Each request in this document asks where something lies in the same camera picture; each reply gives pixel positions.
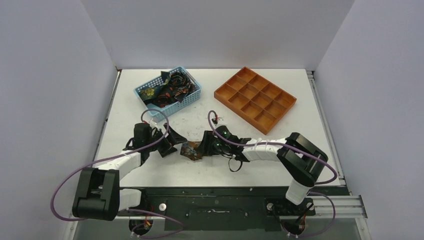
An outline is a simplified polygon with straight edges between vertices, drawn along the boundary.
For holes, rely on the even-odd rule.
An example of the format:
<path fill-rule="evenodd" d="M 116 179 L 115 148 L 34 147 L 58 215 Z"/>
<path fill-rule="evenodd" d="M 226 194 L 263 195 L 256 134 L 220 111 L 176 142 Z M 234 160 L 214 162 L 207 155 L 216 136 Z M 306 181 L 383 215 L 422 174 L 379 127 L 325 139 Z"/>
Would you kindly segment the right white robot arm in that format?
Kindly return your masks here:
<path fill-rule="evenodd" d="M 302 209 L 304 199 L 328 164 L 328 156 L 298 132 L 277 140 L 239 138 L 222 125 L 215 131 L 205 131 L 197 150 L 201 156 L 224 155 L 242 163 L 282 163 L 292 177 L 282 201 L 284 211 L 290 215 Z"/>

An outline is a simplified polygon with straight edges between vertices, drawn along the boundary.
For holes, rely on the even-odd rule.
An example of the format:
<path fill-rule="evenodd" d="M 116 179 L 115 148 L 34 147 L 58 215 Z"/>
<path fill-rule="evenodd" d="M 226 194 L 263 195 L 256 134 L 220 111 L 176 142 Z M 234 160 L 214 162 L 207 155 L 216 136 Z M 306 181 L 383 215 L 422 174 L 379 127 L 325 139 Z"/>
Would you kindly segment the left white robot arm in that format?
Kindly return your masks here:
<path fill-rule="evenodd" d="M 121 156 L 98 167 L 81 170 L 72 215 L 76 218 L 112 221 L 118 212 L 131 209 L 136 215 L 149 210 L 149 201 L 142 197 L 142 191 L 122 188 L 120 180 L 132 170 L 141 167 L 151 152 L 157 151 L 166 157 L 177 151 L 176 145 L 187 139 L 174 131 L 167 123 L 166 132 L 151 127 L 148 123 L 137 123 Z"/>

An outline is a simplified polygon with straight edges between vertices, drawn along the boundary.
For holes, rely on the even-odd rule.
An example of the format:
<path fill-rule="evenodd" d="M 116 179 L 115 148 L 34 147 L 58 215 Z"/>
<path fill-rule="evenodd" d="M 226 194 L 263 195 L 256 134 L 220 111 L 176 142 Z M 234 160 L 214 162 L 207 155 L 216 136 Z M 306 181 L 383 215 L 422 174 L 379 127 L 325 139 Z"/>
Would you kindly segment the orange wooden compartment tray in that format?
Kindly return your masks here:
<path fill-rule="evenodd" d="M 214 98 L 264 135 L 297 101 L 296 97 L 246 66 L 216 89 Z"/>

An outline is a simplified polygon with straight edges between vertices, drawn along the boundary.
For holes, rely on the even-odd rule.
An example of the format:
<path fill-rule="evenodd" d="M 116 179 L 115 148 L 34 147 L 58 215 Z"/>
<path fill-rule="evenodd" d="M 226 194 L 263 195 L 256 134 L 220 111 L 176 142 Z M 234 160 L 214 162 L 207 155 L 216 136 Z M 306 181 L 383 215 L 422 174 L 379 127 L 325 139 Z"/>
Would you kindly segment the orange floral necktie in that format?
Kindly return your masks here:
<path fill-rule="evenodd" d="M 179 154 L 192 161 L 201 160 L 203 158 L 203 153 L 199 150 L 200 145 L 200 141 L 186 141 L 181 144 Z"/>

